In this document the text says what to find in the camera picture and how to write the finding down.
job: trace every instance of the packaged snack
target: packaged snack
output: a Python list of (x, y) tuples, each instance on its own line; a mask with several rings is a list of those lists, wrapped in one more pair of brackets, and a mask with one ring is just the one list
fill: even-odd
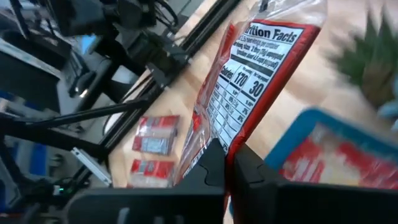
[(136, 159), (130, 171), (129, 187), (170, 187), (174, 162)]
[(132, 150), (169, 155), (177, 135), (179, 116), (142, 117)]
[(398, 189), (398, 164), (318, 125), (279, 171), (299, 182)]
[(259, 8), (246, 21), (230, 24), (221, 40), (193, 109), (174, 184), (191, 171), (213, 138), (226, 154), (228, 184), (234, 154), (282, 91), (326, 19), (324, 0), (269, 1), (266, 11)]

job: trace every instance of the blue container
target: blue container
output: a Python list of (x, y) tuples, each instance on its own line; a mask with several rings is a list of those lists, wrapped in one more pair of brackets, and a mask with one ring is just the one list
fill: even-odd
[[(386, 156), (398, 164), (398, 146), (396, 144), (375, 138), (372, 134), (366, 133), (342, 120), (338, 120), (316, 108), (306, 110), (296, 118), (276, 146), (264, 159), (264, 162), (275, 170), (281, 169), (288, 156), (310, 135), (317, 124), (324, 125), (334, 133), (338, 133), (357, 145), (366, 143), (367, 151)], [(233, 214), (231, 205), (229, 206), (229, 210)]]

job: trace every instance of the white label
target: white label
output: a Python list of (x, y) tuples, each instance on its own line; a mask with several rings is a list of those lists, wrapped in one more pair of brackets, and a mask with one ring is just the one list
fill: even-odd
[(167, 153), (169, 141), (167, 138), (142, 138), (142, 150), (152, 153)]
[(207, 107), (225, 153), (302, 32), (252, 22), (233, 44)]

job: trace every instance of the wooden table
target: wooden table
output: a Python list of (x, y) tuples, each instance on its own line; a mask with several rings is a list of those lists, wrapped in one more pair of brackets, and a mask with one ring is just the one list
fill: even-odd
[[(214, 2), (215, 0), (205, 0), (182, 27), (179, 35), (189, 33)], [(179, 137), (175, 145), (175, 157), (181, 153), (194, 101), (201, 83), (209, 71), (228, 22), (231, 19), (238, 22), (247, 18), (249, 9), (255, 2), (255, 0), (242, 1), (194, 56), (192, 64), (187, 67), (180, 78), (147, 111), (146, 114), (153, 116), (168, 114), (182, 116)], [(398, 11), (398, 2), (394, 2), (394, 0), (387, 2), (390, 11)], [(370, 3), (377, 14), (381, 5), (381, 0)], [(353, 30), (353, 27), (365, 28), (366, 8), (363, 0), (329, 1), (328, 19), (323, 30), (278, 99), (247, 141), (247, 144), (259, 156), (265, 157), (300, 112), (313, 105), (348, 119), (378, 135), (395, 136), (389, 131), (391, 122), (378, 118), (375, 111), (365, 102), (359, 90), (349, 86), (343, 76), (331, 68), (322, 55), (326, 49), (336, 50), (338, 48), (331, 43), (332, 34), (345, 35)], [(133, 159), (157, 157), (131, 151), (135, 131), (132, 128), (131, 132), (110, 155), (115, 186), (126, 186)]]

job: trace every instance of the small red packet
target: small red packet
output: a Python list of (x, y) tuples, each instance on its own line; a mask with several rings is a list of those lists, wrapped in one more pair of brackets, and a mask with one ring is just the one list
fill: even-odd
[(131, 187), (170, 187), (174, 165), (172, 161), (136, 159), (132, 163), (128, 185)]
[(180, 116), (142, 117), (132, 150), (169, 155), (177, 136)]

